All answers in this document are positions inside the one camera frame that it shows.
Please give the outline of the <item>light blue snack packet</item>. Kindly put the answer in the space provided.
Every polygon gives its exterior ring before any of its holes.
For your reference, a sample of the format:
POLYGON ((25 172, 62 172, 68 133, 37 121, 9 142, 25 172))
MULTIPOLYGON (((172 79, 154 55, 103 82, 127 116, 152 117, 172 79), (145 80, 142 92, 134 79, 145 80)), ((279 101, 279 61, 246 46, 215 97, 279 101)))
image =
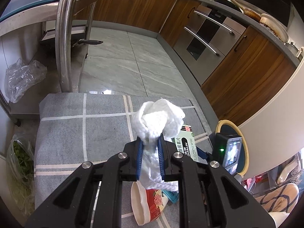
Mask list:
POLYGON ((171 191, 168 191, 168 190, 162 190, 162 192, 167 196, 167 198, 172 203, 176 203, 179 199, 179 192, 171 192, 171 191))

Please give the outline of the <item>wooden kitchen cabinets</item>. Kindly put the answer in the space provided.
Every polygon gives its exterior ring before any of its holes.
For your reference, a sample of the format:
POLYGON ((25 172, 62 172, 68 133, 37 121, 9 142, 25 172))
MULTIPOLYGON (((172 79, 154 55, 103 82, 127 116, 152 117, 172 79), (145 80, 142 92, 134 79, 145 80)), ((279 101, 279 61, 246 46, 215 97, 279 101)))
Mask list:
POLYGON ((199 0, 97 0, 94 20, 155 33, 182 61, 219 120, 241 125, 286 84, 296 61, 271 40, 199 0))

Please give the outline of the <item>bag of green vegetables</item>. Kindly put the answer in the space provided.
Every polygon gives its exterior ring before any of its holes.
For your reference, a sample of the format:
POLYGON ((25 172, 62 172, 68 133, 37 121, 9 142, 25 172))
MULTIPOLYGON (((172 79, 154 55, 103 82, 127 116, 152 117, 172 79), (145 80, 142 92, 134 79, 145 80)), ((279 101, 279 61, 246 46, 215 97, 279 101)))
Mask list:
POLYGON ((25 218, 35 210, 34 148, 24 133, 12 137, 6 156, 10 194, 25 218))

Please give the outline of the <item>white tissue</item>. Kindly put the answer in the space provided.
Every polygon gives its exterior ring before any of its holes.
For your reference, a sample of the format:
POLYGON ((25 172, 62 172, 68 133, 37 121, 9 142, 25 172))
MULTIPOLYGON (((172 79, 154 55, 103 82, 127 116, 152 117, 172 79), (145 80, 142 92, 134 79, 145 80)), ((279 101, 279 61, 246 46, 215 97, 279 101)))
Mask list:
POLYGON ((178 182, 165 182, 160 174, 157 142, 161 135, 166 141, 178 135, 185 113, 166 99, 148 101, 132 116, 132 127, 143 142, 143 159, 139 181, 145 189, 178 191, 178 182))

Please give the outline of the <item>steel drawer oven unit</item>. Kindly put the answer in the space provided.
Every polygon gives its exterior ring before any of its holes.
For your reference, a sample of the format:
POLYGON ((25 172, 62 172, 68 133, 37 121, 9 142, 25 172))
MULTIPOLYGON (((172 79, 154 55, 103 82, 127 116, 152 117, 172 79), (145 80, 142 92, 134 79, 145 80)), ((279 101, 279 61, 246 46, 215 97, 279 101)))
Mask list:
POLYGON ((202 85, 239 40, 246 26, 214 9, 199 5, 183 26, 174 50, 202 85))

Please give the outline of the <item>clear bag on floor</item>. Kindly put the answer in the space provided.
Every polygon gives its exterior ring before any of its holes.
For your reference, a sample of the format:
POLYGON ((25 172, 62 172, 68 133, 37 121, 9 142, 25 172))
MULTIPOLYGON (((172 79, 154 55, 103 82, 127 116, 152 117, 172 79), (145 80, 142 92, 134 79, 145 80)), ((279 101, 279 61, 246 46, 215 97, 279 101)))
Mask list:
POLYGON ((37 60, 26 64, 22 58, 6 69, 5 95, 9 101, 16 104, 32 86, 43 81, 47 67, 37 60))

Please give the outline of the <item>red patterned paper cup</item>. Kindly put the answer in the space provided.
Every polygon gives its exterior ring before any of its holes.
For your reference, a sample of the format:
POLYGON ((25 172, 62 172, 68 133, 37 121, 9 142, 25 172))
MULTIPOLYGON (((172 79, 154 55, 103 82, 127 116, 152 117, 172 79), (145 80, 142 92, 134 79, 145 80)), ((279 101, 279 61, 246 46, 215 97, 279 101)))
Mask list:
POLYGON ((169 199, 160 189, 145 189, 139 181, 131 186, 131 207, 139 226, 160 217, 169 199))

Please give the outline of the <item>wok on counter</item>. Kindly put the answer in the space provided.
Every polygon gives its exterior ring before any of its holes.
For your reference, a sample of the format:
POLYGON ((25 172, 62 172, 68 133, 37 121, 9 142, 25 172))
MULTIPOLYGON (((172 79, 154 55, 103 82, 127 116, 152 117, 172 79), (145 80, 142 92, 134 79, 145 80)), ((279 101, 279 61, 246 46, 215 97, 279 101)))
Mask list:
POLYGON ((280 24, 280 22, 278 22, 274 17, 266 13, 258 14, 249 8, 243 7, 236 0, 230 0, 230 1, 238 8, 240 8, 243 11, 244 15, 252 18, 259 24, 269 29, 270 32, 273 35, 275 35, 283 44, 288 42, 289 35, 287 34, 287 31, 280 24))

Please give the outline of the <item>teal bin with yellow rim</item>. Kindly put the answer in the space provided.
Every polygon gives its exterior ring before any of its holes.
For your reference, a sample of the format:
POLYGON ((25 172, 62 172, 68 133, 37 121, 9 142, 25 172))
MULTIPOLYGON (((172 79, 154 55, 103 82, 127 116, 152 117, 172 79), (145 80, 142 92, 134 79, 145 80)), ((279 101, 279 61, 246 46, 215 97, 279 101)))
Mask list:
POLYGON ((249 150, 240 129, 229 120, 220 120, 215 130, 213 159, 235 177, 244 177, 249 168, 249 150))

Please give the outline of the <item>green white medicine box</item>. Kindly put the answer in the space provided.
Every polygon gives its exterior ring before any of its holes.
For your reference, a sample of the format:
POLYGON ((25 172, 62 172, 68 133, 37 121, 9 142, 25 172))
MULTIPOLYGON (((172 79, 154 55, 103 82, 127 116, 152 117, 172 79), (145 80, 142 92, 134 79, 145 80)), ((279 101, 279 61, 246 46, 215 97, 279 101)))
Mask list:
POLYGON ((194 161, 198 162, 198 153, 195 145, 194 134, 191 126, 183 125, 178 135, 172 138, 179 152, 189 156, 194 161))

